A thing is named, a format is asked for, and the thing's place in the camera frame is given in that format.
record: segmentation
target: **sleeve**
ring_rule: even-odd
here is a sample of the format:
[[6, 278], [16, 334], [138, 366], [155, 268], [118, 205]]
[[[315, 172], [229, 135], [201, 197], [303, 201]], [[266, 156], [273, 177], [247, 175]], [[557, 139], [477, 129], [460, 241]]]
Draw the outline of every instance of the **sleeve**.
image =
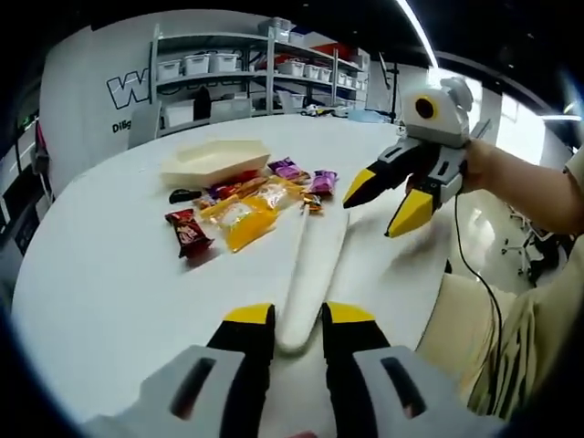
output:
[[566, 170], [574, 177], [584, 193], [584, 146], [566, 163]]

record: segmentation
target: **human arm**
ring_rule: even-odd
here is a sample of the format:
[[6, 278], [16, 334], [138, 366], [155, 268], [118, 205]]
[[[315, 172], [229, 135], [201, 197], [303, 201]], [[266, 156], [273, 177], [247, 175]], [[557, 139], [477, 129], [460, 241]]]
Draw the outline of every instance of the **human arm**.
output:
[[556, 234], [584, 232], [584, 151], [562, 172], [536, 166], [484, 141], [467, 146], [466, 191], [485, 189]]

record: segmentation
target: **white table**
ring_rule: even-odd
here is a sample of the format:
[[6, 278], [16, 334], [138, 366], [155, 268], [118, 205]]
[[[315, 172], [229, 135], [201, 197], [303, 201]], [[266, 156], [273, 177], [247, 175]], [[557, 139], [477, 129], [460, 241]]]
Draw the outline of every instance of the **white table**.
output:
[[[272, 158], [339, 172], [340, 203], [356, 172], [395, 141], [391, 125], [273, 116], [189, 130], [113, 157], [59, 196], [28, 248], [16, 285], [16, 330], [39, 376], [75, 422], [115, 414], [140, 383], [189, 345], [204, 345], [231, 309], [284, 302], [294, 215], [236, 255], [196, 268], [177, 257], [158, 177], [177, 148], [210, 139], [261, 139]], [[373, 312], [393, 344], [415, 349], [449, 254], [452, 206], [430, 225], [387, 239], [403, 189], [351, 211], [328, 299]], [[261, 436], [334, 436], [319, 327], [300, 358], [276, 357]]]

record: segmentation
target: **ceiling light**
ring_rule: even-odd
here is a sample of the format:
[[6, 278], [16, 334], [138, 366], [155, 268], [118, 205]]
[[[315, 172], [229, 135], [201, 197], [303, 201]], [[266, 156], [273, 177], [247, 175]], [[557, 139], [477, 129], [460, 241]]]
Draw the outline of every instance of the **ceiling light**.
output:
[[430, 40], [428, 39], [428, 37], [424, 33], [424, 31], [422, 29], [422, 25], [418, 21], [418, 17], [413, 12], [410, 5], [408, 5], [408, 2], [406, 0], [395, 0], [395, 1], [398, 3], [398, 5], [400, 5], [401, 10], [410, 20], [410, 23], [413, 26], [413, 30], [416, 31], [416, 34], [418, 34], [418, 38], [420, 38], [420, 41], [422, 41], [423, 48], [426, 50], [426, 53], [428, 54], [428, 57], [430, 58], [430, 62], [432, 63], [432, 66], [434, 68], [438, 68], [438, 60], [436, 59], [436, 56], [434, 55], [434, 52], [432, 50], [432, 46], [430, 46]]
[[576, 105], [576, 102], [570, 102], [568, 105], [566, 105], [566, 108], [564, 108], [564, 114], [568, 113], [572, 108], [574, 108], [574, 105]]
[[563, 114], [551, 115], [551, 116], [540, 116], [542, 120], [569, 120], [569, 121], [581, 121], [580, 116], [566, 116]]

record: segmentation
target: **purple candy wrapper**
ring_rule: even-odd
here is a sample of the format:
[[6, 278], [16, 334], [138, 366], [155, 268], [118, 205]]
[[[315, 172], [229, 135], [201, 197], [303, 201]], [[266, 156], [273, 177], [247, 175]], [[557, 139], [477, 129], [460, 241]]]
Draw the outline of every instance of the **purple candy wrapper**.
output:
[[290, 157], [286, 157], [284, 160], [278, 162], [270, 162], [267, 167], [275, 173], [280, 178], [292, 181], [294, 183], [301, 183], [307, 179], [310, 179], [310, 175], [300, 169]]
[[337, 173], [333, 171], [315, 171], [309, 193], [332, 195], [335, 192]]

